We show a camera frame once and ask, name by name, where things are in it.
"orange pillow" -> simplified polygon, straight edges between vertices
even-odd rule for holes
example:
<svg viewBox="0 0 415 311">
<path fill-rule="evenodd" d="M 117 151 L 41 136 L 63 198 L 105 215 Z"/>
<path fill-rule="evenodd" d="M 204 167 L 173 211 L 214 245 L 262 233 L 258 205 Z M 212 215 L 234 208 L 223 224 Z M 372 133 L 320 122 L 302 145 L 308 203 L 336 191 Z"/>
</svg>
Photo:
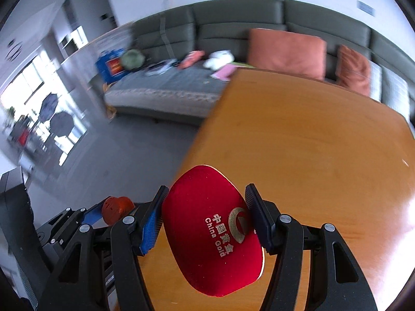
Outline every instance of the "orange pillow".
<svg viewBox="0 0 415 311">
<path fill-rule="evenodd" d="M 371 78 L 369 60 L 345 45 L 339 47 L 337 59 L 337 84 L 369 97 Z"/>
<path fill-rule="evenodd" d="M 248 64 L 323 80 L 327 43 L 316 36 L 270 29 L 251 29 Z"/>
</svg>

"white stuffed toy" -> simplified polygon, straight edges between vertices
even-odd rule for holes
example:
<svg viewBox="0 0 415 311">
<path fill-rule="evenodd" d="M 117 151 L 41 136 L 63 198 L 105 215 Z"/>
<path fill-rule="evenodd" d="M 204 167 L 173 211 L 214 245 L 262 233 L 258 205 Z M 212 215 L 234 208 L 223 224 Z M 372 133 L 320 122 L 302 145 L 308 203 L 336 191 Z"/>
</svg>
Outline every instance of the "white stuffed toy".
<svg viewBox="0 0 415 311">
<path fill-rule="evenodd" d="M 231 54 L 230 50 L 215 51 L 209 55 L 203 66 L 207 69 L 217 71 L 226 64 L 232 63 L 235 57 Z"/>
</svg>

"black umbrella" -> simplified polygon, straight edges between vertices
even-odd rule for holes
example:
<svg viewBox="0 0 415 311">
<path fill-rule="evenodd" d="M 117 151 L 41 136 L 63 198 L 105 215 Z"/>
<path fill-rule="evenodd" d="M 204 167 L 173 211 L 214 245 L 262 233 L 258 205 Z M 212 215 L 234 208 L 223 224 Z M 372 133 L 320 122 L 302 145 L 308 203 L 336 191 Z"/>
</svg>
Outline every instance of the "black umbrella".
<svg viewBox="0 0 415 311">
<path fill-rule="evenodd" d="M 53 115 L 50 121 L 50 133 L 55 134 L 57 137 L 69 136 L 74 123 L 73 118 L 69 113 L 58 112 Z"/>
</svg>

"blue bag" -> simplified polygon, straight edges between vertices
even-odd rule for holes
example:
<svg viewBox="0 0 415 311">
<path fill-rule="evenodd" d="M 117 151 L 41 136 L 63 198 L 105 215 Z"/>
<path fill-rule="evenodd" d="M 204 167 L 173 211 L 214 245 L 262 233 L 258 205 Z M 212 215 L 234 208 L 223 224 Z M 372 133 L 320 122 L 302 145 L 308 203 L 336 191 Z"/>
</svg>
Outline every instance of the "blue bag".
<svg viewBox="0 0 415 311">
<path fill-rule="evenodd" d="M 98 71 L 107 84 L 119 81 L 128 75 L 129 71 L 126 71 L 121 65 L 120 58 L 124 51 L 124 49 L 118 49 L 103 52 L 96 62 Z"/>
</svg>

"wooden table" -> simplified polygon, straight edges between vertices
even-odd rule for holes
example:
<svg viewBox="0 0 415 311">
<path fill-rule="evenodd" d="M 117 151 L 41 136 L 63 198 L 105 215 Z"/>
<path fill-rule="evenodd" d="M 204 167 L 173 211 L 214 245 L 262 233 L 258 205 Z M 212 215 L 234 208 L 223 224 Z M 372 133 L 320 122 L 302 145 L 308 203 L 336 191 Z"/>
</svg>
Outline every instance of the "wooden table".
<svg viewBox="0 0 415 311">
<path fill-rule="evenodd" d="M 240 69 L 177 176 L 200 164 L 220 170 L 242 194 L 253 182 L 264 199 L 302 224 L 334 224 L 379 311 L 415 267 L 415 141 L 405 119 L 385 105 L 324 82 Z M 304 255 L 301 311 L 310 258 Z M 163 229 L 140 264 L 156 311 L 255 311 L 274 261 L 266 255 L 262 277 L 223 298 L 186 282 Z"/>
</svg>

